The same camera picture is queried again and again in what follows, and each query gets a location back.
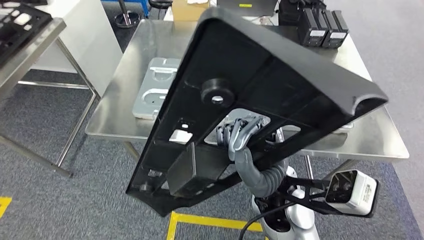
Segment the black stool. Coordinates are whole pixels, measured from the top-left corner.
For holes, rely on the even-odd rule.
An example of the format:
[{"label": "black stool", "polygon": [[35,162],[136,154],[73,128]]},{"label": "black stool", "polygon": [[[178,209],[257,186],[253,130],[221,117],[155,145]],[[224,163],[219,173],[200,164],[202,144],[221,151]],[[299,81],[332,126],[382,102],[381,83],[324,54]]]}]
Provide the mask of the black stool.
[{"label": "black stool", "polygon": [[168,9],[172,6],[172,3],[173,0],[148,0],[150,7],[159,9],[159,12],[157,13],[157,19],[160,18],[161,10]]},{"label": "black stool", "polygon": [[119,28],[129,29],[137,26],[140,22],[140,15],[127,10],[124,0],[118,0],[122,14],[115,16],[115,24]]}]

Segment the floor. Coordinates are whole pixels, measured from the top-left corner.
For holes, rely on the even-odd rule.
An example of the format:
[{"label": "floor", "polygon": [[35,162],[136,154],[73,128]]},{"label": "floor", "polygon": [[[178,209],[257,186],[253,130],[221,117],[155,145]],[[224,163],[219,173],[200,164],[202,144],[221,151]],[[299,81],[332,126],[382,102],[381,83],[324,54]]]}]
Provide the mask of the floor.
[{"label": "floor", "polygon": [[[387,4],[387,1],[358,0],[355,2],[357,5],[347,0],[326,2],[329,8],[343,11],[371,77],[389,95],[391,102],[388,109],[411,158],[394,166],[361,162],[357,166],[359,170],[383,182],[376,214],[370,219],[317,214],[315,219],[322,240],[423,239],[419,226],[423,226],[424,217],[418,202],[423,193],[415,189],[422,172],[418,161],[421,156],[419,143],[423,137],[419,134],[418,117],[423,112],[420,108],[424,106],[414,103],[422,98],[420,90],[423,87],[418,76],[424,72],[418,64],[424,57],[420,55],[421,49],[413,51],[400,47],[403,38],[401,35],[393,36],[388,24],[397,26],[398,33],[406,33],[412,27],[419,29],[409,21],[423,22],[424,16],[418,13],[424,10],[424,6],[418,1],[407,6],[390,1]],[[374,7],[374,4],[382,9],[382,16],[376,17],[374,11],[366,9]],[[136,5],[131,6],[133,11],[140,9]],[[105,10],[112,17],[117,5],[105,3]],[[377,26],[381,29],[379,34],[373,30]],[[125,49],[132,30],[115,31],[122,49]],[[414,38],[409,45],[423,43],[424,36],[420,34],[419,31],[410,32]],[[383,36],[393,37],[388,40]],[[31,71],[25,78],[34,81],[80,81],[75,74],[46,71]],[[39,154],[55,159],[89,98],[90,93],[84,90],[17,86],[8,97],[0,100],[0,130]],[[316,178],[323,177],[340,162],[338,159],[313,158],[314,175]],[[301,177],[306,176],[303,158],[292,157],[290,165]],[[82,133],[77,136],[76,144],[64,162],[64,168],[74,172],[71,179],[50,173],[0,145],[0,197],[12,197],[0,218],[0,239],[166,239],[170,217],[158,216],[146,205],[125,194],[135,166],[136,162],[118,142],[93,139]],[[194,207],[177,212],[246,221],[253,216],[249,200],[247,189],[238,184]],[[235,229],[178,223],[175,239],[236,239],[237,235],[238,230]],[[245,239],[264,238],[261,233],[249,232]]]},{"label": "floor", "polygon": [[388,111],[409,151],[394,164],[421,231],[424,231],[424,1],[326,0],[342,10],[350,34],[374,82],[389,97]]}]

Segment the cardboard box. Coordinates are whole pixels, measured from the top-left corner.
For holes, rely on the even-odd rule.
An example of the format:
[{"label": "cardboard box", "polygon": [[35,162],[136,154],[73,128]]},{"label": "cardboard box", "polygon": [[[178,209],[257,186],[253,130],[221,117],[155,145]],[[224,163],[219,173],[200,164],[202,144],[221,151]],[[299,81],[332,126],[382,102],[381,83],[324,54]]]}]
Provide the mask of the cardboard box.
[{"label": "cardboard box", "polygon": [[178,21],[195,21],[197,22],[200,15],[209,8],[209,1],[202,4],[188,4],[187,0],[173,0],[172,14],[174,22]]}]

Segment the screw hole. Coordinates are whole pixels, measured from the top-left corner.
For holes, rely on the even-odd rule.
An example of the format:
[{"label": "screw hole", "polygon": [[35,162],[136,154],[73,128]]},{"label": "screw hole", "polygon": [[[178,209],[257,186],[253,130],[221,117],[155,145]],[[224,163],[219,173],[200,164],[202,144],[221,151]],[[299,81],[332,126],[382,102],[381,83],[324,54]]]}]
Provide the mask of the screw hole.
[{"label": "screw hole", "polygon": [[212,97],[212,103],[213,104],[222,104],[224,102],[224,98],[222,96],[213,96]]}]

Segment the gray flexible cable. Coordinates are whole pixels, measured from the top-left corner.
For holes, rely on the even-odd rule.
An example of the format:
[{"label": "gray flexible cable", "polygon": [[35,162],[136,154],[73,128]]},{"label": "gray flexible cable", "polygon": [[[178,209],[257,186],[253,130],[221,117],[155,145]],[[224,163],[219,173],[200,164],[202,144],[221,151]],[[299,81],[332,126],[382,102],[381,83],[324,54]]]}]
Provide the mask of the gray flexible cable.
[{"label": "gray flexible cable", "polygon": [[247,147],[235,152],[234,163],[241,180],[257,198],[273,194],[286,172],[283,160],[271,168],[259,171],[253,164],[252,153]]}]

